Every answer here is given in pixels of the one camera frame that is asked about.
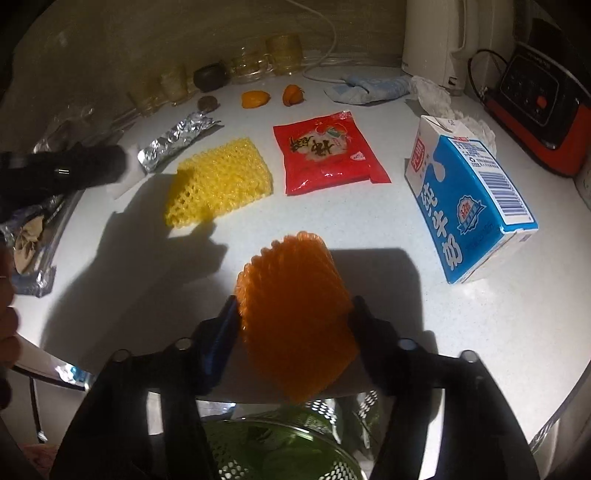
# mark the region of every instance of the milk carton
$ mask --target milk carton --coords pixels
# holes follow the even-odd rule
[[[421,117],[406,178],[449,283],[482,278],[538,230],[509,177],[457,120]]]

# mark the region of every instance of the towel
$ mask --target towel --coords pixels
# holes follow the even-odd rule
[[[410,77],[403,75],[389,79],[367,79],[356,75],[343,77],[345,85],[331,85],[324,89],[335,102],[363,105],[380,100],[394,100],[410,92]]]

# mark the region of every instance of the electric kettle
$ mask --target electric kettle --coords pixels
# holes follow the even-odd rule
[[[478,0],[407,0],[402,69],[461,92],[478,49]]]

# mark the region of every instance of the power cord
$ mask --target power cord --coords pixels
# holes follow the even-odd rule
[[[314,63],[312,63],[311,65],[308,65],[304,71],[302,72],[302,76],[309,79],[309,80],[315,80],[317,82],[326,82],[326,83],[346,83],[344,80],[340,80],[340,79],[329,79],[329,78],[324,78],[324,77],[317,77],[315,75],[311,75],[308,72],[316,67],[320,67],[322,62],[325,61],[330,54],[333,53],[333,51],[335,50],[336,47],[336,39],[337,39],[337,35],[336,35],[336,27],[334,25],[334,23],[332,23],[328,17],[326,17],[325,15],[321,14],[319,11],[314,10],[313,8],[307,7],[305,5],[302,5],[301,3],[298,3],[294,0],[285,0],[286,2],[288,2],[289,4],[295,5],[296,7],[299,7],[303,10],[306,10],[307,12],[310,12],[318,17],[320,17],[322,20],[324,20],[325,22],[327,22],[330,25],[330,28],[333,32],[333,42],[332,45],[330,46],[330,48],[328,49],[328,51],[322,55],[322,57],[320,58],[320,60],[316,60]]]
[[[508,64],[508,62],[505,60],[505,58],[503,57],[503,55],[501,55],[498,52],[495,52],[494,50],[491,50],[489,48],[480,48],[476,51],[476,53],[470,57],[470,59],[468,60],[468,79],[470,80],[470,85],[472,85],[472,89],[474,90],[474,93],[476,94],[476,96],[478,97],[478,99],[480,100],[481,103],[484,103],[484,95],[481,94],[477,89],[476,89],[476,85],[474,84],[474,78],[472,78],[472,60],[474,60],[474,57],[476,57],[476,55],[478,55],[479,53],[490,53],[496,57],[498,57],[499,59],[501,59],[505,65]]]

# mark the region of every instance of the red food packet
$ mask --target red food packet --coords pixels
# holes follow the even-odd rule
[[[390,183],[351,112],[278,125],[273,131],[283,152],[288,195],[367,179]]]

